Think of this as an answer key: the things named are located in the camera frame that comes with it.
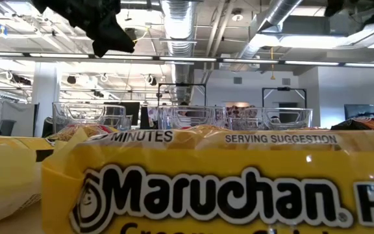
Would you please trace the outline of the clear plastic bin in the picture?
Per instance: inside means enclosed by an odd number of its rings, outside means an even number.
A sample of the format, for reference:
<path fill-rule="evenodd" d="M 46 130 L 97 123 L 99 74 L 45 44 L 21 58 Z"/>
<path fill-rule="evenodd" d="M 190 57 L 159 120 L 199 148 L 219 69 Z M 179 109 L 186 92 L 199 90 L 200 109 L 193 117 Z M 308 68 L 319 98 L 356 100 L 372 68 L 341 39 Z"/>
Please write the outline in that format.
<path fill-rule="evenodd" d="M 199 125 L 229 128 L 225 107 L 167 106 L 148 107 L 149 120 L 158 129 L 189 129 Z"/>
<path fill-rule="evenodd" d="M 312 127 L 312 109 L 256 107 L 256 129 L 234 131 L 282 131 Z"/>
<path fill-rule="evenodd" d="M 126 131 L 131 128 L 132 116 L 121 105 L 100 103 L 53 103 L 53 131 L 72 125 L 104 125 Z"/>

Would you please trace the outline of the black metal gantry frame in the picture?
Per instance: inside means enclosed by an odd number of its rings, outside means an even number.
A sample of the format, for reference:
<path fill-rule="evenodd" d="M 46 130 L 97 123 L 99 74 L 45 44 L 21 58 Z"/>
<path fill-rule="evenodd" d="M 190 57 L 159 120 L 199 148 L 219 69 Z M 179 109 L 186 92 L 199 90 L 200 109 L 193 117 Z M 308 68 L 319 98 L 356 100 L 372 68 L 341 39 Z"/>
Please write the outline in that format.
<path fill-rule="evenodd" d="M 265 107 L 265 99 L 272 93 L 272 91 L 278 92 L 290 92 L 294 91 L 300 98 L 304 100 L 304 108 L 308 107 L 307 104 L 307 91 L 305 88 L 290 88 L 289 86 L 277 87 L 277 88 L 262 88 L 262 107 Z"/>

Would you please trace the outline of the red patterned background object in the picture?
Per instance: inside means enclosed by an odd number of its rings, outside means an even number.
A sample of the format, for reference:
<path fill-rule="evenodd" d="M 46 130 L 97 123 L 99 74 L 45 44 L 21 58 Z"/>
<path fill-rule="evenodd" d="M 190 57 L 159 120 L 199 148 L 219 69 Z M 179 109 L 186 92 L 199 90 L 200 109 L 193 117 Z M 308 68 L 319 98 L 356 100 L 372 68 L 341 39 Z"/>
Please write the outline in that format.
<path fill-rule="evenodd" d="M 256 129 L 258 110 L 254 105 L 248 107 L 238 107 L 233 105 L 227 107 L 227 120 L 232 130 Z"/>

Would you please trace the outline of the grey partition panel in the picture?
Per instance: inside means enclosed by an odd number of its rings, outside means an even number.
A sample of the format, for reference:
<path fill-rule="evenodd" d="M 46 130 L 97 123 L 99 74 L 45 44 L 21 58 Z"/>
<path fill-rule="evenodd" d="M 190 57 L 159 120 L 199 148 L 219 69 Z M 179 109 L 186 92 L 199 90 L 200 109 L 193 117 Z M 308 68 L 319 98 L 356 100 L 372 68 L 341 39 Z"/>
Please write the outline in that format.
<path fill-rule="evenodd" d="M 4 121 L 13 121 L 11 136 L 33 137 L 37 109 L 33 104 L 0 102 L 0 130 Z"/>

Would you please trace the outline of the silver round ventilation duct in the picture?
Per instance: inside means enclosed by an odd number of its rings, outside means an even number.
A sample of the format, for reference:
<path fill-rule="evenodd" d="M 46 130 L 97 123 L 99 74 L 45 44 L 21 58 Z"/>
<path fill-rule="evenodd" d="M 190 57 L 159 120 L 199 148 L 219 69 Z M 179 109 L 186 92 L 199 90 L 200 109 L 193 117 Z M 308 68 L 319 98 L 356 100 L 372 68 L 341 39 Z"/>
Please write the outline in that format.
<path fill-rule="evenodd" d="M 192 57 L 194 45 L 188 40 L 194 36 L 194 16 L 197 3 L 187 0 L 161 0 L 164 28 L 169 56 Z M 173 83 L 193 83 L 193 66 L 183 62 L 171 62 Z"/>
<path fill-rule="evenodd" d="M 275 47 L 279 40 L 273 35 L 281 33 L 286 18 L 303 2 L 303 0 L 271 0 L 267 10 L 257 14 L 249 26 L 249 42 L 235 56 L 235 59 L 253 59 L 262 47 Z"/>

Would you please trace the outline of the black ceiling device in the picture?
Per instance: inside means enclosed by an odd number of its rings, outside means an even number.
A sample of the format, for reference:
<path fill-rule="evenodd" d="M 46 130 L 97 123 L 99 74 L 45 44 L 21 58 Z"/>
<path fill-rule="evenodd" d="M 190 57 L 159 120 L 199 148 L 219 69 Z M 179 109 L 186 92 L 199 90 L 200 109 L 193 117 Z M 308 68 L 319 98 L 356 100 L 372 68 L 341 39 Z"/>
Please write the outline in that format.
<path fill-rule="evenodd" d="M 137 42 L 137 35 L 136 35 L 136 29 L 135 28 L 125 28 L 125 32 L 127 33 L 127 35 L 130 37 L 130 39 L 133 41 L 133 42 Z"/>

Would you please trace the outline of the horizontal LED light bar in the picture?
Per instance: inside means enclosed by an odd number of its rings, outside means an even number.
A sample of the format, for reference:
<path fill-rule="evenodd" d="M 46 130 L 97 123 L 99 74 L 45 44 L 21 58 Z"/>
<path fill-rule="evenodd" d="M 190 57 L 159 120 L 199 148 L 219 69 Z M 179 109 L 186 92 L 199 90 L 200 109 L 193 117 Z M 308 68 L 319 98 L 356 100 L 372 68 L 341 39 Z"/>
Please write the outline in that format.
<path fill-rule="evenodd" d="M 4 52 L 0 51 L 0 59 L 32 60 L 48 62 L 102 62 L 102 63 L 146 63 L 163 64 L 174 62 L 181 65 L 193 63 L 228 63 L 228 64 L 269 64 L 287 66 L 323 66 L 344 68 L 373 68 L 370 62 L 323 62 L 309 60 L 275 60 L 275 59 L 244 59 L 244 58 L 221 58 L 221 57 L 173 57 L 152 55 L 105 55 L 98 57 L 94 54 L 69 54 L 69 53 L 26 53 L 26 52 Z"/>

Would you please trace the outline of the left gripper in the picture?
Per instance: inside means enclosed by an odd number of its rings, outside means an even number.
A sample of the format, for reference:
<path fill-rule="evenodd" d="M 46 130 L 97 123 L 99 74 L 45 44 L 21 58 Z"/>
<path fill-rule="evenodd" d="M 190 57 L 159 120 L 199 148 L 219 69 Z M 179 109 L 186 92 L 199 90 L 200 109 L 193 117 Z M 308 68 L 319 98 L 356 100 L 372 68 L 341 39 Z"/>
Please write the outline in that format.
<path fill-rule="evenodd" d="M 134 52 L 132 38 L 118 25 L 116 15 L 120 12 L 120 0 L 31 0 L 34 7 L 43 13 L 47 8 L 79 27 L 86 33 L 96 34 L 93 52 L 103 57 L 109 49 Z"/>

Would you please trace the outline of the blue yellow noodle packet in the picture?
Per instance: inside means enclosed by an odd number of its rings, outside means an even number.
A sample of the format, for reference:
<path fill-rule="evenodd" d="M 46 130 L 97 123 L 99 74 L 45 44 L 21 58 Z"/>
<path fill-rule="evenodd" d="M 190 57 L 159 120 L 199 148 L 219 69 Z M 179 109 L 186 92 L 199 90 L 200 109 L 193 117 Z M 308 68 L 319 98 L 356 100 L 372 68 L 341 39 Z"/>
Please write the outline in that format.
<path fill-rule="evenodd" d="M 104 135 L 109 133 L 118 132 L 117 129 L 106 126 L 106 125 L 68 125 L 65 128 L 61 129 L 57 133 L 53 133 L 46 137 L 47 140 L 54 142 L 57 140 L 67 142 L 69 141 L 78 131 L 83 131 L 87 137 L 92 137 L 95 135 Z"/>

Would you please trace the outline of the black computer monitor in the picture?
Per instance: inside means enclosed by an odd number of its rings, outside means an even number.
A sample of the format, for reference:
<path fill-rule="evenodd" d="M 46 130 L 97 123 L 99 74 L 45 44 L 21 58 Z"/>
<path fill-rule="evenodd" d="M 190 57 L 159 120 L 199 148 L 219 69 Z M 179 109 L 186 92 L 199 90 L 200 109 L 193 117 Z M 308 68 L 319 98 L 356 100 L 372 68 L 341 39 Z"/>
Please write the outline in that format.
<path fill-rule="evenodd" d="M 138 125 L 140 102 L 105 102 L 105 104 L 125 107 L 126 115 L 132 116 L 131 125 Z"/>

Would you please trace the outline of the yellow creamy chicken noodle packet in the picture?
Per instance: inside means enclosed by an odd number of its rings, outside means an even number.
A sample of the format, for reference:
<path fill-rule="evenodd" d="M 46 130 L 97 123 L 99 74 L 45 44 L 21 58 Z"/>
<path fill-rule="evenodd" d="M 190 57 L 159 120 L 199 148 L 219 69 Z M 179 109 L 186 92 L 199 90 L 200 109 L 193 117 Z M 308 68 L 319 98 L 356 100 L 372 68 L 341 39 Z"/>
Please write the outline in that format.
<path fill-rule="evenodd" d="M 47 234 L 374 234 L 374 131 L 116 132 L 42 163 Z"/>
<path fill-rule="evenodd" d="M 0 220 L 41 200 L 41 163 L 53 151 L 44 138 L 0 136 Z"/>

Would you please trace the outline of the grey computer monitor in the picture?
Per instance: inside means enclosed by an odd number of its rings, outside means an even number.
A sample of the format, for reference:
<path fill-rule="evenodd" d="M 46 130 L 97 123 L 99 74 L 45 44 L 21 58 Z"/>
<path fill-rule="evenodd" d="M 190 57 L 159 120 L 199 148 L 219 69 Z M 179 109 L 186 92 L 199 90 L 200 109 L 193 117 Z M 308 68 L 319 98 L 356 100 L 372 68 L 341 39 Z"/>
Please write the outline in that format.
<path fill-rule="evenodd" d="M 374 112 L 374 105 L 370 104 L 345 104 L 344 113 L 345 119 L 357 118 L 360 112 Z"/>

